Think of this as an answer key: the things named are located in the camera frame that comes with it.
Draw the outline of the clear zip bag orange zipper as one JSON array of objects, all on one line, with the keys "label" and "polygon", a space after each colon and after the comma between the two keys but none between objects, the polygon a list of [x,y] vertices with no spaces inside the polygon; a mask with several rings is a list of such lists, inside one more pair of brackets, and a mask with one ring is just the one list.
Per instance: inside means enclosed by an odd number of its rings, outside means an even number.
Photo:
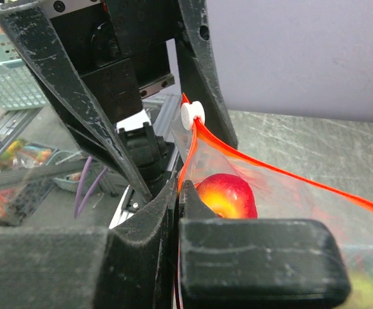
[{"label": "clear zip bag orange zipper", "polygon": [[182,97],[172,127],[184,160],[178,185],[196,188],[213,174],[233,174],[253,190],[258,219],[322,222],[340,246],[352,281],[346,307],[373,308],[373,202],[251,158],[212,134],[205,120],[202,104]]}]

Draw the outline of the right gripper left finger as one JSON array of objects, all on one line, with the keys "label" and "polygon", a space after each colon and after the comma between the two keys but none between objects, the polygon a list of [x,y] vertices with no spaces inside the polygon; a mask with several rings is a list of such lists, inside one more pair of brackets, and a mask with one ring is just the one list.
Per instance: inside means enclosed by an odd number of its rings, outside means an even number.
[{"label": "right gripper left finger", "polygon": [[107,227],[0,227],[0,308],[171,308],[177,180]]}]

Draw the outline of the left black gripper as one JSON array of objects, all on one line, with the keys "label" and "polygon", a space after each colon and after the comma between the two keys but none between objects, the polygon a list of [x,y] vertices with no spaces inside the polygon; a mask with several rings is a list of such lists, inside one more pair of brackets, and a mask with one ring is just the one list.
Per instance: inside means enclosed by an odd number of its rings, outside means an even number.
[{"label": "left black gripper", "polygon": [[[238,138],[220,88],[205,1],[175,1],[180,87],[199,101],[206,126],[233,148]],[[78,145],[117,170],[146,202],[153,196],[111,123],[172,86],[167,41],[172,1],[16,1],[0,5],[0,28]]]}]

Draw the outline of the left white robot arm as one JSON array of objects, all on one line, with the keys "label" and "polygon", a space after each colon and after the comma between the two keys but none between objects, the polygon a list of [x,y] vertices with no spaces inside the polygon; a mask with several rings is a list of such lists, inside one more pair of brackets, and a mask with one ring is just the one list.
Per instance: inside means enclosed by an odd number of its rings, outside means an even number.
[{"label": "left white robot arm", "polygon": [[173,85],[169,40],[182,92],[202,103],[219,139],[238,144],[205,1],[14,1],[0,5],[0,29],[76,143],[125,177],[145,201],[162,186],[164,137],[147,124],[133,130],[115,124]]}]

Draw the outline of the light blue plastic basket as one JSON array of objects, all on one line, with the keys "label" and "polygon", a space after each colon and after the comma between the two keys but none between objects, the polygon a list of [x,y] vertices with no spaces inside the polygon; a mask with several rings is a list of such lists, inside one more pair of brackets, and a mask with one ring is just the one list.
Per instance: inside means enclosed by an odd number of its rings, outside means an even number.
[{"label": "light blue plastic basket", "polygon": [[0,34],[0,107],[6,111],[43,108],[48,100],[22,58]]}]

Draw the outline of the red pomegranate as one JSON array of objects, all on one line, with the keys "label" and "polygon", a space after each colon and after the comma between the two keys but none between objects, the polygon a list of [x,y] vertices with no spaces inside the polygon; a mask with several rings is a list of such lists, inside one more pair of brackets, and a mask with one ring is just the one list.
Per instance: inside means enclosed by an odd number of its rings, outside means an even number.
[{"label": "red pomegranate", "polygon": [[229,219],[256,219],[258,212],[253,190],[241,177],[217,173],[196,186],[202,200],[216,215]]}]

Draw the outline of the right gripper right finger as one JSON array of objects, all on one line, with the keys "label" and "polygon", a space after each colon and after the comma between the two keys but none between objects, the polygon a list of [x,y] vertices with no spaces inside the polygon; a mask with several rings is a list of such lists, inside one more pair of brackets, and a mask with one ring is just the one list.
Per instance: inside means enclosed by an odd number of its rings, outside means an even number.
[{"label": "right gripper right finger", "polygon": [[180,192],[181,308],[335,308],[351,291],[330,230],[307,219],[217,217],[192,182]]}]

